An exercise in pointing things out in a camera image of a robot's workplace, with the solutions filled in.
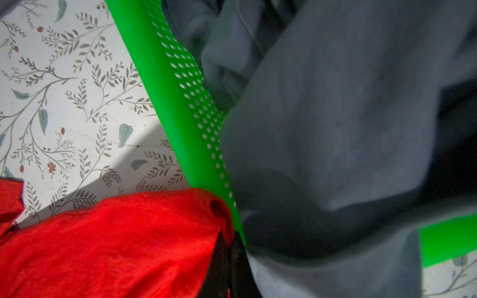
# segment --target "green leaf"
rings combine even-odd
[[[66,1],[65,0],[58,0],[58,16],[56,17],[56,21],[58,22],[64,16],[64,12],[66,11]]]
[[[48,112],[43,109],[38,111],[38,119],[40,120],[41,130],[43,134],[46,135],[46,126],[48,125]]]
[[[119,146],[118,148],[124,147],[126,145],[127,139],[133,133],[133,127],[123,123],[119,126]]]
[[[15,178],[13,174],[10,172],[8,167],[6,166],[5,169],[3,170],[3,175],[7,178]]]
[[[133,168],[133,170],[137,170],[139,169],[143,164],[146,164],[147,163],[147,160],[144,160],[144,159],[136,159],[135,161],[133,161],[131,163],[131,168]]]
[[[456,265],[457,267],[464,267],[465,265],[467,265],[468,261],[469,259],[467,255],[456,257],[455,259],[452,260],[454,265]]]
[[[15,94],[15,97],[18,98],[18,99],[23,100],[23,99],[27,99],[30,96],[28,93],[20,93],[16,90],[13,90],[13,89],[12,89],[12,91]]]

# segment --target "dark gray clothing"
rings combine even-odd
[[[242,3],[201,58],[262,296],[420,297],[416,229],[477,212],[477,2]]]

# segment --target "laundry basket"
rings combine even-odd
[[[194,58],[172,35],[160,0],[106,2],[187,181],[221,197],[245,239],[220,151],[227,113],[215,107]],[[422,229],[424,265],[477,249],[475,227],[477,216]]]

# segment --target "red garment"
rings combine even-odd
[[[0,180],[0,231],[23,207],[22,183]],[[0,238],[0,297],[192,298],[230,211],[200,189],[106,199]]]

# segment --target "floral tablecloth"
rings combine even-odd
[[[104,1],[24,0],[0,24],[0,170],[26,227],[186,179]],[[424,270],[423,297],[476,298],[477,253]]]

